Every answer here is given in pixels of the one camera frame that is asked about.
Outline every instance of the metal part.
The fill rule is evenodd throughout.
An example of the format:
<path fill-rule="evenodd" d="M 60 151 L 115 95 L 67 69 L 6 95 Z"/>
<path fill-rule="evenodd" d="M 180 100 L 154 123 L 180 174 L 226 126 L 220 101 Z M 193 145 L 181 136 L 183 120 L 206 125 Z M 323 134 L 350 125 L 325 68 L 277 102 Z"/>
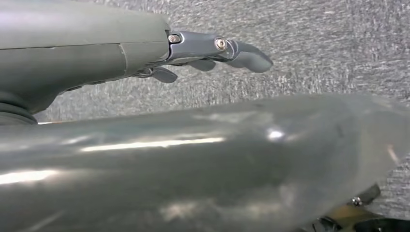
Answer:
<path fill-rule="evenodd" d="M 215 47 L 220 51 L 226 50 L 226 40 L 225 39 L 216 39 L 215 40 Z"/>
<path fill-rule="evenodd" d="M 360 195 L 352 198 L 351 202 L 349 204 L 352 204 L 354 206 L 366 206 L 372 203 L 372 201 L 380 196 L 380 188 L 379 186 L 373 185 L 369 189 L 367 189 L 365 192 L 361 193 Z"/>
<path fill-rule="evenodd" d="M 171 31 L 170 33 L 180 37 L 182 41 L 170 44 L 171 54 L 167 60 L 168 64 L 187 63 L 191 60 L 214 57 L 223 53 L 215 46 L 215 40 L 221 38 L 219 35 L 190 31 Z"/>
<path fill-rule="evenodd" d="M 288 231 L 394 168 L 409 115 L 379 98 L 296 95 L 6 126 L 0 231 L 47 218 L 41 231 Z"/>
<path fill-rule="evenodd" d="M 258 48 L 239 41 L 227 40 L 228 49 L 215 60 L 225 62 L 234 68 L 247 68 L 263 73 L 273 65 L 271 59 Z"/>
<path fill-rule="evenodd" d="M 362 199 L 360 199 L 360 197 L 353 197 L 352 200 L 351 200 L 351 203 L 354 206 L 362 206 L 363 205 Z"/>
<path fill-rule="evenodd" d="M 176 44 L 181 42 L 181 37 L 179 37 L 178 35 L 169 35 L 168 41 L 172 44 Z"/>

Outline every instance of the prosthetic hand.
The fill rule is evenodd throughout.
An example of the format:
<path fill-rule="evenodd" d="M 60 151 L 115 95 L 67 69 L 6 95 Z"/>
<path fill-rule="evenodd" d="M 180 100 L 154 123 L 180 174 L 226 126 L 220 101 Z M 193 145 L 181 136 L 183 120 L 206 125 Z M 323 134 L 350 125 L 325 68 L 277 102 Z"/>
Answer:
<path fill-rule="evenodd" d="M 256 47 L 216 34 L 172 31 L 162 16 L 86 3 L 0 1 L 0 111 L 4 123 L 33 122 L 55 97 L 83 85 L 134 76 L 171 83 L 163 65 L 202 71 L 215 62 L 262 73 Z"/>

